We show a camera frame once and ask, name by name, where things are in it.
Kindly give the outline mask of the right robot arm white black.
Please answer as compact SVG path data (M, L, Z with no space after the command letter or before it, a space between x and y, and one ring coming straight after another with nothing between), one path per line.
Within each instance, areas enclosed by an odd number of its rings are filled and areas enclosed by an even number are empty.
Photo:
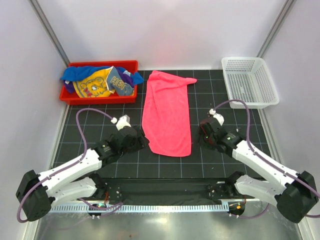
M242 172L233 173L225 185L230 198L247 195L273 205L284 218L299 223L319 202L314 177L307 171L298 173L260 151L238 132L228 132L223 121L208 117L198 127L196 142L247 165L263 180Z

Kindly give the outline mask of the pink microfiber towel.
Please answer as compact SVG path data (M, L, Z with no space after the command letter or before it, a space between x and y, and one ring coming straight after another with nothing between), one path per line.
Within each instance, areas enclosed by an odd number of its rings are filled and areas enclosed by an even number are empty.
M154 154L177 158L192 153L188 85L196 82L157 70L149 75L141 123Z

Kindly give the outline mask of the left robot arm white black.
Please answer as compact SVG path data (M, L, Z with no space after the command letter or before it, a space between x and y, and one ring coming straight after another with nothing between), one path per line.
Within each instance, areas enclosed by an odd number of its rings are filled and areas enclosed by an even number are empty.
M75 199L103 199L106 185L94 172L148 145L149 140L142 129L125 126L58 167L41 173L26 172L15 194L19 202L18 222L39 220L55 206Z

